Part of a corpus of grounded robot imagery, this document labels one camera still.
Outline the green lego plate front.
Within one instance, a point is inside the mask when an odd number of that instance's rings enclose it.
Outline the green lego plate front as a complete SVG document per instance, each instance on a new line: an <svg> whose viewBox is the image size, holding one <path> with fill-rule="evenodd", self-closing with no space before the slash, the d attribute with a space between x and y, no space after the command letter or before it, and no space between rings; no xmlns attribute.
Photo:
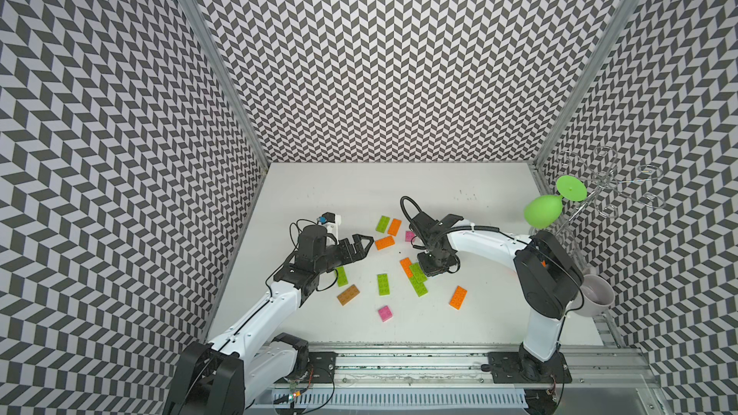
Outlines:
<svg viewBox="0 0 738 415"><path fill-rule="evenodd" d="M419 282L419 280L412 278L411 286L418 297L423 297L428 294L428 288L426 288L424 282Z"/></svg>

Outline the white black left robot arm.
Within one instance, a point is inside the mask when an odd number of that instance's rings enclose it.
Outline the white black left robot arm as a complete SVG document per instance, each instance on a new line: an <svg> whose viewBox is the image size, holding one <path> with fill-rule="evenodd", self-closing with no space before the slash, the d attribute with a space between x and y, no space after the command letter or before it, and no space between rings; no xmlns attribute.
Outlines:
<svg viewBox="0 0 738 415"><path fill-rule="evenodd" d="M334 223L303 228L266 281L263 297L226 332L182 351L163 405L165 414L242 414L271 384L309 372L309 344L278 328L317 290L320 278L365 259L371 236L336 236Z"/></svg>

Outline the green lego plate under arm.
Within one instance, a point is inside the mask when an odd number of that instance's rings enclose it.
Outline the green lego plate under arm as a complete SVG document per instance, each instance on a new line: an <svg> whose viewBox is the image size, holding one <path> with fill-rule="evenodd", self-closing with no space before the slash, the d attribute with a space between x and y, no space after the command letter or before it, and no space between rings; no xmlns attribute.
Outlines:
<svg viewBox="0 0 738 415"><path fill-rule="evenodd" d="M336 269L336 278L337 278L336 280L337 286L347 286L348 278L347 278L344 267L338 267L338 269Z"/></svg>

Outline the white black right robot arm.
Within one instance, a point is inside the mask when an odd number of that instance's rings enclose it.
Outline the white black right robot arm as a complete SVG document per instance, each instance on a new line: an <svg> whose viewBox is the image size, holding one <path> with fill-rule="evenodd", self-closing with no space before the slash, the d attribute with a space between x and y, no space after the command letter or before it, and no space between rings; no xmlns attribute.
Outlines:
<svg viewBox="0 0 738 415"><path fill-rule="evenodd" d="M424 211L409 219L409 228L420 242L417 259L428 277L455 272L461 253L514 271L530 307L522 357L544 363L555 356L564 318L580 295L583 275L551 232L541 230L528 238L512 236L459 215L437 220Z"/></svg>

